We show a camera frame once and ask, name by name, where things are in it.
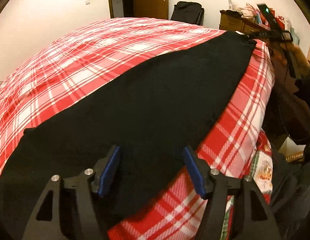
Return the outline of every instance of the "blue gripper pad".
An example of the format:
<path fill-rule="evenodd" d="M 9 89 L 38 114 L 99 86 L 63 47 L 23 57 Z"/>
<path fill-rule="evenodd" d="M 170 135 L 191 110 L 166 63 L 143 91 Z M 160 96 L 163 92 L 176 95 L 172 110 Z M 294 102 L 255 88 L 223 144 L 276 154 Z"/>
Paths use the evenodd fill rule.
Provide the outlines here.
<path fill-rule="evenodd" d="M 202 199 L 207 199 L 207 194 L 210 190 L 210 182 L 208 181 L 210 167 L 205 160 L 197 157 L 196 152 L 191 146 L 186 146 L 183 149 L 183 159 L 196 193 Z"/>
<path fill-rule="evenodd" d="M 108 160 L 108 162 L 106 163 L 100 176 L 99 189 L 97 192 L 100 197 L 104 197 L 108 194 L 110 186 L 113 182 L 114 175 L 120 162 L 119 148 L 119 146 L 113 146 L 106 158 L 104 158 Z"/>

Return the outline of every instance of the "hand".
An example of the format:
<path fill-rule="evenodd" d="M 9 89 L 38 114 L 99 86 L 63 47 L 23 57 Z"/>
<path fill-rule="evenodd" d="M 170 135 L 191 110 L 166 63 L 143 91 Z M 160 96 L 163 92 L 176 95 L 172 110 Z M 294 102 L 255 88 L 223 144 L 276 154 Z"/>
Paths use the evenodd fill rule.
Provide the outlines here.
<path fill-rule="evenodd" d="M 281 62 L 284 66 L 287 65 L 287 60 L 285 59 L 283 50 L 288 50 L 293 52 L 298 69 L 301 73 L 302 77 L 306 77 L 308 75 L 308 72 L 310 70 L 310 63 L 306 59 L 304 53 L 301 51 L 300 47 L 297 44 L 291 43 L 291 42 L 282 42 L 277 43 L 273 42 L 270 43 L 269 41 L 266 42 L 266 45 L 270 48 L 270 55 L 272 59 L 277 59 L 279 62 Z"/>

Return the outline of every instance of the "black sleeve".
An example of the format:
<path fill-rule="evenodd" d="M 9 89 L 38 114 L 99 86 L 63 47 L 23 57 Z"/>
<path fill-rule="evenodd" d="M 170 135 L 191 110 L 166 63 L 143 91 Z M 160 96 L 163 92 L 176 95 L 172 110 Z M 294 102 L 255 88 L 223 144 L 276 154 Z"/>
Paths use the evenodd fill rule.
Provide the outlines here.
<path fill-rule="evenodd" d="M 302 80 L 297 80 L 295 85 L 299 88 L 295 95 L 304 100 L 310 108 L 310 72 Z"/>

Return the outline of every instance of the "dark clothing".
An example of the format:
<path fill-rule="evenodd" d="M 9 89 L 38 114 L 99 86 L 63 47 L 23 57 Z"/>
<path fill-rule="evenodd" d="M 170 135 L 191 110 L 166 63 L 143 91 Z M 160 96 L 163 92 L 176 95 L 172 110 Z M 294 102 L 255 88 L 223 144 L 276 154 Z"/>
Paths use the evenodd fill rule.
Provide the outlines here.
<path fill-rule="evenodd" d="M 226 32 L 154 57 L 25 133 L 0 177 L 0 220 L 8 232 L 21 239 L 52 175 L 77 176 L 112 144 L 123 154 L 112 190 L 101 200 L 107 201 L 108 220 L 117 223 L 140 210 L 182 168 L 182 147 L 196 149 L 208 134 L 255 45 Z"/>
<path fill-rule="evenodd" d="M 296 82 L 295 93 L 310 109 L 310 72 Z M 310 239 L 310 145 L 304 164 L 288 164 L 284 155 L 272 147 L 273 192 L 271 209 L 283 239 Z"/>

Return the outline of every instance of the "plastic bag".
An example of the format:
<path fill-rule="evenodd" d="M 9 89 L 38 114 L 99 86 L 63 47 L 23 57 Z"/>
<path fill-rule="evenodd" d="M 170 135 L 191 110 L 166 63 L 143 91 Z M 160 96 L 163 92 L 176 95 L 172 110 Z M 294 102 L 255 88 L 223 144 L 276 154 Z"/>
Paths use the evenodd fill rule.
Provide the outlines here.
<path fill-rule="evenodd" d="M 239 14 L 242 15 L 242 18 L 246 18 L 249 20 L 253 20 L 256 13 L 256 9 L 249 3 L 246 3 L 246 7 L 238 7 L 237 11 Z"/>

